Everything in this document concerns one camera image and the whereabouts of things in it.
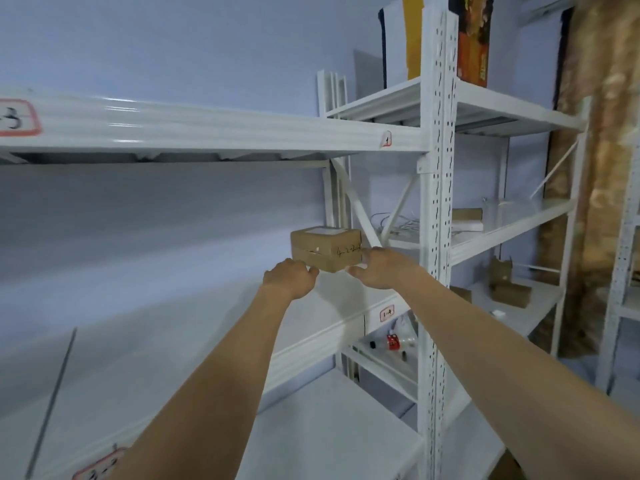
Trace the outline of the clear plastic container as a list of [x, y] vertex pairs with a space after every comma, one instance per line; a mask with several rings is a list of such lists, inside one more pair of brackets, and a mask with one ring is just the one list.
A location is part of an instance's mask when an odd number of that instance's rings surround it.
[[526, 204], [523, 200], [505, 200], [498, 198], [483, 198], [481, 208], [483, 208], [483, 224], [498, 225], [498, 222], [505, 219], [511, 211], [518, 209]]

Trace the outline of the person's left forearm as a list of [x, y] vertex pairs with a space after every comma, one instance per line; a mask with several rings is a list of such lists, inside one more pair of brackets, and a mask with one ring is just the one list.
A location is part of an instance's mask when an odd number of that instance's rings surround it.
[[109, 480], [235, 480], [284, 314], [308, 292], [262, 285]]

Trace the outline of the open brown cardboard box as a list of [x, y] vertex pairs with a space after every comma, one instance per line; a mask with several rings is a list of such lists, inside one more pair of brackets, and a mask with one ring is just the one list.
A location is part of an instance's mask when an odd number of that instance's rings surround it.
[[517, 308], [526, 308], [531, 302], [532, 288], [513, 281], [513, 261], [492, 257], [488, 268], [489, 290], [492, 300]]

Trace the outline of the small brown cardboard box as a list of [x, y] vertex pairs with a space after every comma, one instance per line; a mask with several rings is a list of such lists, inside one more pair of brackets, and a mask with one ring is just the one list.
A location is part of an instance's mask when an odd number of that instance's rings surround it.
[[315, 226], [293, 231], [292, 259], [336, 273], [362, 261], [362, 232], [355, 228]]

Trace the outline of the person's left hand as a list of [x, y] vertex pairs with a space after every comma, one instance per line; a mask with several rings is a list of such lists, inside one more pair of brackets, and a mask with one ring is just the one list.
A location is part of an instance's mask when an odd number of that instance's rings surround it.
[[287, 258], [264, 273], [261, 288], [269, 290], [270, 293], [293, 301], [308, 295], [311, 290], [299, 290], [298, 288], [298, 263], [301, 260]]

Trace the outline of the white metal shelving rack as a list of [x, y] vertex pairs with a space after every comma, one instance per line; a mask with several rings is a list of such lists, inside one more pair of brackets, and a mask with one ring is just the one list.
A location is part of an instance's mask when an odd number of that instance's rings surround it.
[[600, 343], [595, 385], [609, 391], [622, 319], [640, 321], [640, 291], [631, 293], [635, 234], [640, 227], [640, 130], [636, 135], [630, 160], [620, 232], [611, 275], [604, 327]]
[[[0, 0], [0, 92], [28, 86], [309, 116], [318, 65], [355, 74], [389, 0]], [[320, 222], [318, 169], [1, 169], [0, 480], [28, 473], [74, 328], [178, 320]]]
[[[421, 129], [426, 117], [434, 116], [431, 128], [439, 129], [431, 152], [420, 156], [415, 175], [390, 213], [382, 231], [375, 231], [349, 176], [345, 158], [332, 159], [323, 172], [326, 217], [330, 224], [346, 222], [346, 204], [351, 217], [356, 217], [370, 243], [390, 245], [398, 249], [418, 250], [420, 264], [450, 284], [451, 268], [485, 251], [541, 226], [557, 217], [570, 218], [573, 229], [579, 184], [570, 191], [569, 199], [534, 201], [544, 179], [526, 200], [504, 199], [508, 151], [500, 164], [499, 196], [483, 203], [483, 231], [454, 231], [444, 221], [453, 215], [452, 183], [454, 166], [454, 135], [481, 137], [529, 136], [558, 129], [572, 130], [577, 138], [570, 151], [577, 147], [573, 170], [579, 177], [584, 167], [586, 129], [591, 100], [583, 101], [580, 116], [546, 109], [519, 98], [498, 93], [482, 86], [462, 81], [455, 73], [441, 72], [433, 76], [438, 94], [433, 101], [439, 105], [427, 111], [427, 83], [420, 77], [393, 88], [384, 89], [353, 103], [346, 103], [346, 79], [335, 73], [317, 74], [319, 115], [338, 121], [404, 123]], [[376, 375], [388, 386], [402, 393], [417, 405], [417, 433], [420, 450], [399, 469], [394, 479], [403, 478], [414, 468], [420, 480], [451, 478], [478, 480], [488, 475], [502, 454], [503, 445], [483, 421], [468, 413], [470, 398], [462, 389], [456, 396], [447, 384], [449, 373], [444, 358], [428, 334], [418, 332], [418, 363], [412, 368], [415, 377], [403, 376], [391, 364], [374, 359], [364, 351], [363, 339], [391, 319], [407, 314], [408, 306], [397, 294], [367, 305], [359, 314], [349, 316], [341, 326], [342, 336], [337, 352]]]

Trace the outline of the clear plastic bag with parts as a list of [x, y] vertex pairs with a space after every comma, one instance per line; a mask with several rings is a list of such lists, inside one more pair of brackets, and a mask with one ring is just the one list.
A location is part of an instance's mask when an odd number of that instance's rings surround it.
[[385, 334], [365, 337], [362, 343], [366, 349], [391, 352], [403, 360], [418, 354], [417, 328], [406, 316], [396, 320]]

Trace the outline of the brown patterned curtain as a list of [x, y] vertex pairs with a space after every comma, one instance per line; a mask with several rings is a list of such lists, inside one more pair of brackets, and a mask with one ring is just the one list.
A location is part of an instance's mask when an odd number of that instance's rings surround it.
[[577, 0], [561, 17], [554, 108], [592, 96], [557, 355], [597, 355], [640, 105], [640, 0]]

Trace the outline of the person's right forearm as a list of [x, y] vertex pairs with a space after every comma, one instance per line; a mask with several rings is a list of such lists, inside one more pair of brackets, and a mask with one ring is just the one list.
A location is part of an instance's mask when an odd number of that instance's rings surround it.
[[409, 304], [529, 480], [640, 480], [640, 420], [424, 269]]

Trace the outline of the orange and black printed box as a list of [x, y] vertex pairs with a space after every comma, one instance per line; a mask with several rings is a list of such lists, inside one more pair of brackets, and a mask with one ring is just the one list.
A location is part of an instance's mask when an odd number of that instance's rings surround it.
[[449, 0], [449, 10], [458, 16], [457, 76], [486, 88], [493, 0]]

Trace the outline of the white and yellow flat box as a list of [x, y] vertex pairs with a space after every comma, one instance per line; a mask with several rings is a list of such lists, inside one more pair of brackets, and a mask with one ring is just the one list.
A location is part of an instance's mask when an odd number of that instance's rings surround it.
[[425, 0], [394, 0], [378, 12], [386, 89], [420, 76], [425, 4]]

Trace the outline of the person's right hand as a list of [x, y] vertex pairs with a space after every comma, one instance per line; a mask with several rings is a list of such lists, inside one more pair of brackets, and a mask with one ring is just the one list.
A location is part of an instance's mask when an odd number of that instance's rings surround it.
[[362, 250], [362, 266], [349, 266], [346, 272], [373, 289], [401, 292], [423, 281], [428, 272], [411, 257], [400, 252], [373, 247]]

